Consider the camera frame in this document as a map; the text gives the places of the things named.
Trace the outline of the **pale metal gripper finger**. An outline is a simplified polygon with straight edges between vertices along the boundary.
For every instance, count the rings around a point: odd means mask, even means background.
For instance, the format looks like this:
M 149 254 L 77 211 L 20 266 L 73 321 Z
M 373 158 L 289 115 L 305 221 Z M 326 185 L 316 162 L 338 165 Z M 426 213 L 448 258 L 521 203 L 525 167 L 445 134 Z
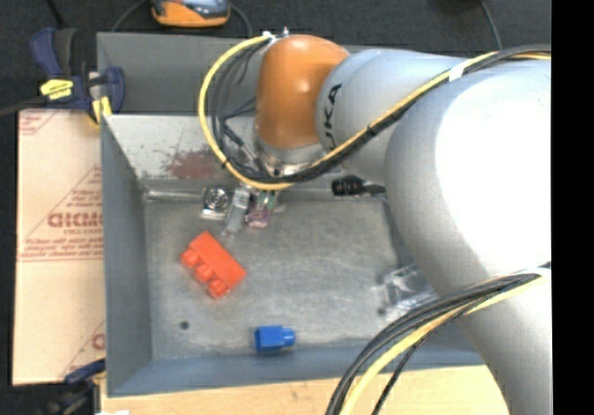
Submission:
M 224 236 L 234 236 L 243 228 L 251 194 L 252 191 L 249 187 L 238 186 L 235 189 L 222 231 Z
M 245 222 L 249 227 L 263 228 L 272 214 L 272 194 L 258 193 L 252 196 Z

